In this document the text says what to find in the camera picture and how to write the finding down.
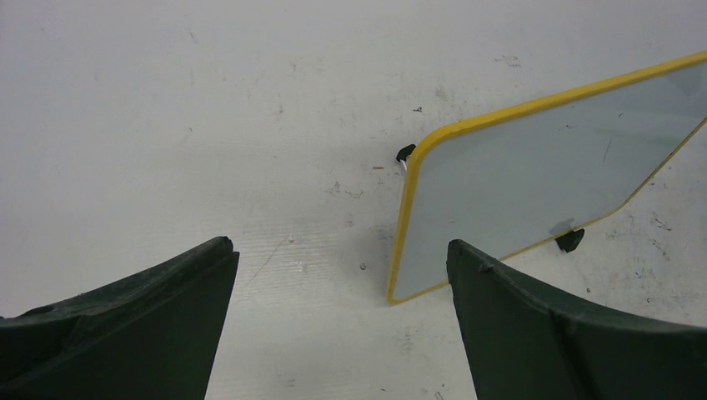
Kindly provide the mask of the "yellow framed whiteboard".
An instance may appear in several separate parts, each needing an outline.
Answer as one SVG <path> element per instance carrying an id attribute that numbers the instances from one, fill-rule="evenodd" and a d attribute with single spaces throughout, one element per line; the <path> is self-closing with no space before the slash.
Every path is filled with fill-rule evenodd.
<path id="1" fill-rule="evenodd" d="M 399 150 L 405 178 L 386 298 L 446 285 L 462 239 L 504 260 L 626 205 L 706 123 L 706 55 L 443 126 Z"/>

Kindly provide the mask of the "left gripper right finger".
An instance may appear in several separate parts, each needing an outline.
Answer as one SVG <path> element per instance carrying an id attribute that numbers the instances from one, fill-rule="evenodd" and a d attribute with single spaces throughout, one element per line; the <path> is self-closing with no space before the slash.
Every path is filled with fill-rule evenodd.
<path id="1" fill-rule="evenodd" d="M 446 262 L 479 399 L 703 399 L 706 331 L 553 287 L 455 239 Z"/>

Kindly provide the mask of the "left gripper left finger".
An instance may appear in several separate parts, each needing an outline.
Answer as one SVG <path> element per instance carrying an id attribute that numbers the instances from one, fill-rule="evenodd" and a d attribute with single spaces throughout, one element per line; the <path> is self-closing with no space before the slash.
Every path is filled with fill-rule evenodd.
<path id="1" fill-rule="evenodd" d="M 1 321 L 4 399 L 202 399 L 238 270 L 214 237 Z"/>

